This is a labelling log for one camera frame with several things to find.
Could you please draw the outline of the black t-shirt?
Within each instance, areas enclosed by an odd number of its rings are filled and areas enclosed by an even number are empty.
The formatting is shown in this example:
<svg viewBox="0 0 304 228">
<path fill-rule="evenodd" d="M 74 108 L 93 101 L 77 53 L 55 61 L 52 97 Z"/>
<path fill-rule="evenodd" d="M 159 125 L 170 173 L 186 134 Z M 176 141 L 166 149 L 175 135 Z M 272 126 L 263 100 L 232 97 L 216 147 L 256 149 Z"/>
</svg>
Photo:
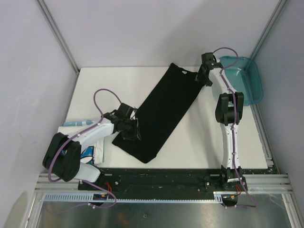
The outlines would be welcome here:
<svg viewBox="0 0 304 228">
<path fill-rule="evenodd" d="M 149 163 L 157 156 L 204 86 L 196 78 L 196 72 L 171 63 L 136 112 L 141 139 L 127 140 L 119 133 L 112 144 L 139 161 Z"/>
</svg>

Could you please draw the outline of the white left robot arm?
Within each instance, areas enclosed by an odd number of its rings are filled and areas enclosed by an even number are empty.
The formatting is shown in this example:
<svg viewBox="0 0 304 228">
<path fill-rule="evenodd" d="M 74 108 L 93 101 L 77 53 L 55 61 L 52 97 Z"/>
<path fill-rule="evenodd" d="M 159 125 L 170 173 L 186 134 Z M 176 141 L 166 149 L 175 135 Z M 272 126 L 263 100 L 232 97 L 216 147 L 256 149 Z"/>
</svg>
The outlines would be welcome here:
<svg viewBox="0 0 304 228">
<path fill-rule="evenodd" d="M 117 110 L 101 115 L 101 119 L 80 131 L 67 135 L 56 133 L 43 159 L 49 171 L 49 181 L 72 179 L 87 181 L 95 190 L 101 189 L 105 178 L 99 168 L 81 162 L 81 154 L 98 140 L 119 132 L 123 139 L 140 140 L 138 119 L 132 116 L 137 109 L 121 103 Z"/>
</svg>

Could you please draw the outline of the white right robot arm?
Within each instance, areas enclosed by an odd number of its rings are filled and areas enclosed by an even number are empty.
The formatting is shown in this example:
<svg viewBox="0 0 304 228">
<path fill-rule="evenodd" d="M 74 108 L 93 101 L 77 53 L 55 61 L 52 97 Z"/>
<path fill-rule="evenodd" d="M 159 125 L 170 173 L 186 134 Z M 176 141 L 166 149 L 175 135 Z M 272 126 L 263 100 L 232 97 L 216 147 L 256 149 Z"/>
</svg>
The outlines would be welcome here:
<svg viewBox="0 0 304 228">
<path fill-rule="evenodd" d="M 223 136 L 222 176 L 219 178 L 219 185 L 223 190 L 231 190 L 236 182 L 242 182 L 237 136 L 243 115 L 244 94 L 232 86 L 225 74 L 225 68 L 212 52 L 202 54 L 201 60 L 196 81 L 206 86 L 215 86 L 219 92 L 215 110 L 215 118 Z"/>
</svg>

